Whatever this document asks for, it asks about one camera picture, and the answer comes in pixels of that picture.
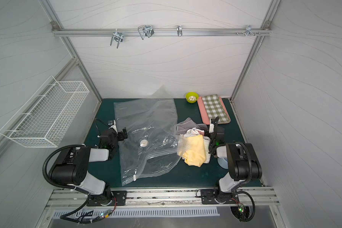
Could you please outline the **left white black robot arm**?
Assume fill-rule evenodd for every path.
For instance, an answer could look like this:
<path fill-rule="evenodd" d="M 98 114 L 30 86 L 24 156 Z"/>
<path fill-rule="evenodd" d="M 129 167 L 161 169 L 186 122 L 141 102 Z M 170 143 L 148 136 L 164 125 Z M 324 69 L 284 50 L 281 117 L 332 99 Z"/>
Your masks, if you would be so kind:
<path fill-rule="evenodd" d="M 100 147 L 68 145 L 57 149 L 45 161 L 42 174 L 55 187 L 76 190 L 90 197 L 97 204 L 107 205 L 114 194 L 110 184 L 96 178 L 88 171 L 92 162 L 106 162 L 113 159 L 118 143 L 128 138 L 126 128 L 118 132 L 113 127 L 105 130 L 100 138 Z"/>

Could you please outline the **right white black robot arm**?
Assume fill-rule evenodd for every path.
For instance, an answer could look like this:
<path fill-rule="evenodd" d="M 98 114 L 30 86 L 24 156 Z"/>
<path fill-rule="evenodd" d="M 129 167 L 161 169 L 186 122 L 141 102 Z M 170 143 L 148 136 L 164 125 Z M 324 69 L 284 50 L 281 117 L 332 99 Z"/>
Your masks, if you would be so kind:
<path fill-rule="evenodd" d="M 240 187 L 262 177 L 262 168 L 253 145 L 244 142 L 225 142 L 225 130 L 218 126 L 219 117 L 210 120 L 207 136 L 209 154 L 227 160 L 228 173 L 221 178 L 213 190 L 216 203 L 237 203 Z"/>

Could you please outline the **yellow towel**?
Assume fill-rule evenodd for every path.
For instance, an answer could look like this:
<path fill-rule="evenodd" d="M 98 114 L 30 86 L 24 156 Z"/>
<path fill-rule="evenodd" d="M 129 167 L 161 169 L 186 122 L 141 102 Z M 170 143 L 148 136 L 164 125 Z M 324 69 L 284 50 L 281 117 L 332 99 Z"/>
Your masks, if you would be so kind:
<path fill-rule="evenodd" d="M 187 165 L 201 167 L 206 161 L 203 136 L 180 135 L 177 154 Z"/>

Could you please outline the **grey towel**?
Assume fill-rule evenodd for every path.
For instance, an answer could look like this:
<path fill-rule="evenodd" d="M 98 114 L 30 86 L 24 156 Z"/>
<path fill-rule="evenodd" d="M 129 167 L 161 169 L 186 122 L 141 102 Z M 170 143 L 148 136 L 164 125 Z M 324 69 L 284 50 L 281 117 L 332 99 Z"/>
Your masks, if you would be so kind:
<path fill-rule="evenodd" d="M 190 117 L 185 119 L 184 121 L 178 123 L 173 127 L 173 133 L 175 135 L 183 135 L 185 134 L 189 129 L 197 128 L 200 130 L 208 131 L 208 126 L 206 124 L 198 124 L 195 123 Z"/>

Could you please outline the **clear plastic vacuum bag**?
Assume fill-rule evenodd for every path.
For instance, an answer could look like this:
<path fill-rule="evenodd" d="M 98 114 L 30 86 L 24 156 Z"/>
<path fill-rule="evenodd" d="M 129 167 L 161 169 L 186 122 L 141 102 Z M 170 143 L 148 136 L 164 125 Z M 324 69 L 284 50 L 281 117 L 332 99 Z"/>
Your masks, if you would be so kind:
<path fill-rule="evenodd" d="M 127 131 L 119 142 L 123 186 L 170 172 L 189 148 L 176 134 L 177 109 L 164 86 L 147 98 L 115 103 L 114 109 L 117 127 Z"/>

